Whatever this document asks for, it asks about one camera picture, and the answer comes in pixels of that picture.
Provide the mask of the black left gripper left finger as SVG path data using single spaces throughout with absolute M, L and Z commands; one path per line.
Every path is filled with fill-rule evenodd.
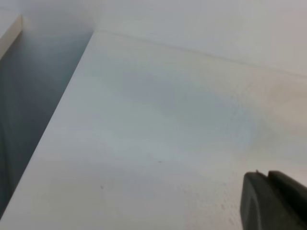
M 240 216 L 244 230 L 283 229 L 283 207 L 265 175 L 259 172 L 244 175 Z

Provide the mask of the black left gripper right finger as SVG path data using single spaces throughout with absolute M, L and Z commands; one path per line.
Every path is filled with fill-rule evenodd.
M 280 171 L 269 171 L 268 179 L 297 225 L 307 229 L 307 187 Z

